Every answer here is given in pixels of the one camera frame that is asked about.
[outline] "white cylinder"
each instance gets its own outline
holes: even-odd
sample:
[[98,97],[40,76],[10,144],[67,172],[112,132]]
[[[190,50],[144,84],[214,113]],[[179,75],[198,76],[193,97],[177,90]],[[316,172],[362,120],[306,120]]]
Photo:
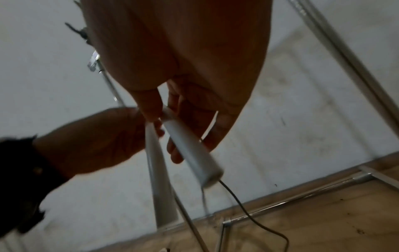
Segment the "white cylinder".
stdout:
[[217,183],[223,176],[223,170],[194,133],[168,107],[164,106],[160,118],[201,187],[206,188]]
[[177,221],[178,215],[165,160],[153,123],[145,125],[145,152],[153,191],[155,220],[157,228],[161,228]]

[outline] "wooden surface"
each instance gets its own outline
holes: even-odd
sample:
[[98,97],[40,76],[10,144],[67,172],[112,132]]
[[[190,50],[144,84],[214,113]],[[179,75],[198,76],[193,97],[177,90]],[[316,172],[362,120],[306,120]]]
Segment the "wooden surface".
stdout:
[[[399,180],[399,166],[385,174]],[[373,180],[307,199],[257,217],[262,224],[284,233],[291,242],[290,252],[368,252],[398,251],[399,191]],[[197,224],[199,232],[214,251],[222,218]],[[285,241],[242,222],[227,229],[223,252],[283,251]],[[200,252],[188,230],[165,233],[111,246],[105,252]]]

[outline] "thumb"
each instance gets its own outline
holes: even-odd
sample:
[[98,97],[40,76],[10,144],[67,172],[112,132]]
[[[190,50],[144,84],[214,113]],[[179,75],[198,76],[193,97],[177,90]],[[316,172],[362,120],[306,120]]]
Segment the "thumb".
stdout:
[[143,116],[149,122],[156,121],[162,114],[163,103],[158,89],[130,91]]

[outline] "sleeve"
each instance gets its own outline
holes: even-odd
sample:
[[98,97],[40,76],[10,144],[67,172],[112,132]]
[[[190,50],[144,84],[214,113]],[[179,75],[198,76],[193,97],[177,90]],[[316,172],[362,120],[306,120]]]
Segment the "sleeve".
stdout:
[[0,237],[26,233],[43,220],[39,205],[67,181],[32,145],[35,137],[0,142]]

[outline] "cord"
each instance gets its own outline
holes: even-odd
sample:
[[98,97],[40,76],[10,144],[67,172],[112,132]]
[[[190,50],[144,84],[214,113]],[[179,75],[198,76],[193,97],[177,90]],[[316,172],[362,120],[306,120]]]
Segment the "cord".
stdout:
[[239,199],[237,198],[237,196],[233,193],[233,191],[232,191],[225,183],[223,183],[223,181],[219,180],[219,183],[233,196],[233,198],[237,201],[238,205],[241,207],[242,211],[246,214],[246,216],[247,216],[250,220],[252,220],[253,223],[255,223],[255,224],[256,224],[257,226],[259,226],[260,228],[262,228],[262,229],[264,229],[264,230],[266,230],[266,231],[268,231],[268,232],[270,232],[270,233],[273,233],[273,234],[275,234],[275,235],[278,235],[278,236],[280,236],[281,238],[283,238],[283,239],[286,240],[286,246],[285,246],[285,248],[284,248],[284,252],[287,252],[287,251],[288,251],[288,247],[290,246],[290,240],[289,240],[285,235],[283,235],[282,233],[279,233],[279,232],[277,232],[277,231],[275,231],[275,230],[273,230],[273,229],[270,229],[270,228],[268,228],[268,227],[265,227],[265,226],[263,226],[262,224],[260,224],[259,222],[257,222],[257,221],[247,212],[247,210],[246,210],[246,209],[244,208],[244,206],[241,204],[240,200],[239,200]]

